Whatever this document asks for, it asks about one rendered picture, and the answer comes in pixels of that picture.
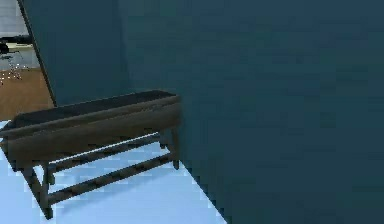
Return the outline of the dark brown wooden console table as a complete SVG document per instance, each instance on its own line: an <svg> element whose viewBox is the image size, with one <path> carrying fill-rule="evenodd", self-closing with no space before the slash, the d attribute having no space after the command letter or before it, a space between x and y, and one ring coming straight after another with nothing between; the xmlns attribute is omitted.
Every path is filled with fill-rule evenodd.
<svg viewBox="0 0 384 224"><path fill-rule="evenodd" d="M46 219L52 206L171 162L179 167L181 98L150 90L15 116L0 129L0 148L21 172ZM54 174L158 142L168 152L51 193Z"/></svg>

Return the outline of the black table with thin legs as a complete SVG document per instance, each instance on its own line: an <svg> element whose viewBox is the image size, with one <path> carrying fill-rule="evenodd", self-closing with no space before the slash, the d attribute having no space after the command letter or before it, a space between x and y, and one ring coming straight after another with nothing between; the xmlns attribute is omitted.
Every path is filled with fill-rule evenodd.
<svg viewBox="0 0 384 224"><path fill-rule="evenodd" d="M0 37L0 61L6 61L8 64L8 69L0 72L0 86L4 85L6 79L22 79L21 72L23 70L29 71L30 67L14 63L14 54L19 54L21 60L24 60L22 52L32 51L33 49L32 38L29 35Z"/></svg>

